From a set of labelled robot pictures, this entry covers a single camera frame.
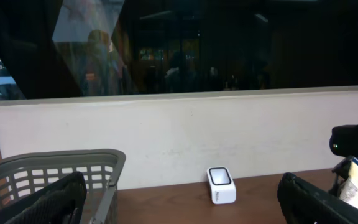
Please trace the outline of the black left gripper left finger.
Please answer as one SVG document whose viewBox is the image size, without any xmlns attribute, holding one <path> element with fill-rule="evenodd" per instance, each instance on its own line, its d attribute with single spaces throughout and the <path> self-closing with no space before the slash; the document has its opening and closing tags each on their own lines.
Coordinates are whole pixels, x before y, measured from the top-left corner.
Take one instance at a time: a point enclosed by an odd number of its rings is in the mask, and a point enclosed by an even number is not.
<svg viewBox="0 0 358 224">
<path fill-rule="evenodd" d="M 86 200 L 81 172 L 73 172 L 0 210 L 3 224 L 79 224 Z"/>
</svg>

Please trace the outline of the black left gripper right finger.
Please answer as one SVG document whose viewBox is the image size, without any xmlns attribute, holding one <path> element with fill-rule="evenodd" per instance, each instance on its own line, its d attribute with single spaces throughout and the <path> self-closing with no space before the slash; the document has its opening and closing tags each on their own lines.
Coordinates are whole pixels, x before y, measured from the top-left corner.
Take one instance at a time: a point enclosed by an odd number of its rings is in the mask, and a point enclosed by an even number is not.
<svg viewBox="0 0 358 224">
<path fill-rule="evenodd" d="M 315 185 L 285 173 L 277 198 L 287 223 L 358 224 L 358 209 Z"/>
</svg>

